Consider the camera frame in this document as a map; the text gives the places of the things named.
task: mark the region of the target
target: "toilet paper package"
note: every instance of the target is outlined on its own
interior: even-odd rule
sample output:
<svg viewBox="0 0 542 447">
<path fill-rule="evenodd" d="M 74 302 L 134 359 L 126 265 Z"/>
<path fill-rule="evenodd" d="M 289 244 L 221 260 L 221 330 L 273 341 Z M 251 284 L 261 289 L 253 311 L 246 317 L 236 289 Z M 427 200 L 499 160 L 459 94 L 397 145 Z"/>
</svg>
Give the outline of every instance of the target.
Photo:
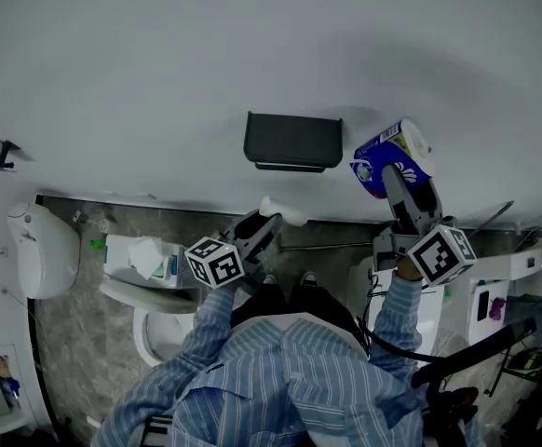
<svg viewBox="0 0 542 447">
<path fill-rule="evenodd" d="M 430 152 L 430 146 L 418 127 L 409 119 L 402 119 L 356 149 L 355 160 L 350 167 L 371 195 L 386 198 L 383 167 L 394 164 L 404 181 L 414 187 L 435 173 Z"/>
</svg>

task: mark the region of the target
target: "purple object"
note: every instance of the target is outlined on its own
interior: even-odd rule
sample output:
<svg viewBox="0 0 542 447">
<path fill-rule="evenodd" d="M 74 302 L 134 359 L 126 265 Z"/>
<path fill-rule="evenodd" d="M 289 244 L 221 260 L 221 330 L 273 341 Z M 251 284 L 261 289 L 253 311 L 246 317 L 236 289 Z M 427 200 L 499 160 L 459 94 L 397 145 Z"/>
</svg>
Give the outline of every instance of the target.
<svg viewBox="0 0 542 447">
<path fill-rule="evenodd" d="M 494 319 L 495 321 L 499 321 L 501 319 L 503 308 L 505 307 L 505 304 L 507 301 L 505 298 L 494 298 L 493 299 L 493 305 L 491 306 L 491 311 L 488 314 L 488 317 L 490 319 Z"/>
</svg>

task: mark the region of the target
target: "paper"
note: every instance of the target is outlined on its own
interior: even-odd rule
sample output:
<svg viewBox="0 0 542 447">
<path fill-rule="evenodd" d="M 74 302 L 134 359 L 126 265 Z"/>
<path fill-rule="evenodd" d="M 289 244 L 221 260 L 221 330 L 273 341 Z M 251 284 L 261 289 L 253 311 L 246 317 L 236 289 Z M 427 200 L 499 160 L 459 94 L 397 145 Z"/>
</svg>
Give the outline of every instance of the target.
<svg viewBox="0 0 542 447">
<path fill-rule="evenodd" d="M 161 239 L 142 237 L 129 246 L 129 259 L 144 279 L 149 279 L 164 262 Z"/>
</svg>

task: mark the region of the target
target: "black sneaker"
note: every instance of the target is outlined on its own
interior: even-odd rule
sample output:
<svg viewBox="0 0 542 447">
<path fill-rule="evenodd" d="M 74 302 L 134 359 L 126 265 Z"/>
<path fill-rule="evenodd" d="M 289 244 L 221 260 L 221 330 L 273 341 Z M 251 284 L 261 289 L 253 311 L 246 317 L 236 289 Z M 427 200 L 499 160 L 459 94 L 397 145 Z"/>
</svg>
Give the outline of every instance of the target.
<svg viewBox="0 0 542 447">
<path fill-rule="evenodd" d="M 302 278 L 300 278 L 300 284 L 306 287 L 317 287 L 318 286 L 317 274 L 315 272 L 304 273 L 302 275 Z"/>
</svg>

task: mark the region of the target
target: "tiled floor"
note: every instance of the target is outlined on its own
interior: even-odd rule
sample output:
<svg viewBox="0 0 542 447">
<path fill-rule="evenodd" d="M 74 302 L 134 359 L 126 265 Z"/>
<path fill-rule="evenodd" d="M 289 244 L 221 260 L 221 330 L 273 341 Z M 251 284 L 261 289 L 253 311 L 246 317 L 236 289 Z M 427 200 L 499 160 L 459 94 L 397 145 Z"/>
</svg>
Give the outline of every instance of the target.
<svg viewBox="0 0 542 447">
<path fill-rule="evenodd" d="M 229 216 L 103 205 L 46 197 L 44 205 L 64 221 L 72 223 L 76 210 L 99 221 L 112 216 L 120 235 L 154 236 L 191 245 L 215 230 L 223 229 Z M 62 297 L 38 301 L 38 344 L 49 400 L 58 418 L 71 419 L 71 429 L 82 445 L 93 433 L 86 416 L 103 418 L 114 401 L 145 376 L 149 367 L 139 357 L 132 337 L 132 308 L 102 295 L 102 252 L 90 246 L 102 234 L 92 223 L 79 228 L 81 263 L 78 279 Z M 282 245 L 315 245 L 372 240 L 380 227 L 353 223 L 308 223 L 304 227 L 284 227 Z M 508 252 L 515 237 L 503 233 L 480 233 L 472 244 L 480 256 Z M 305 270 L 317 272 L 322 285 L 350 311 L 363 309 L 365 293 L 348 292 L 350 266 L 372 254 L 371 247 L 325 251 L 279 251 L 276 244 L 264 254 L 264 267 L 273 272 L 282 286 L 293 284 Z M 463 346 L 463 340 L 440 330 L 435 354 L 450 354 Z M 498 359 L 489 359 L 456 375 L 452 386 L 478 386 L 481 392 L 495 373 Z M 480 397 L 481 423 L 486 427 L 489 445 L 496 445 L 499 426 L 514 409 L 514 402 L 530 388 L 526 381 L 504 377 L 495 397 Z"/>
</svg>

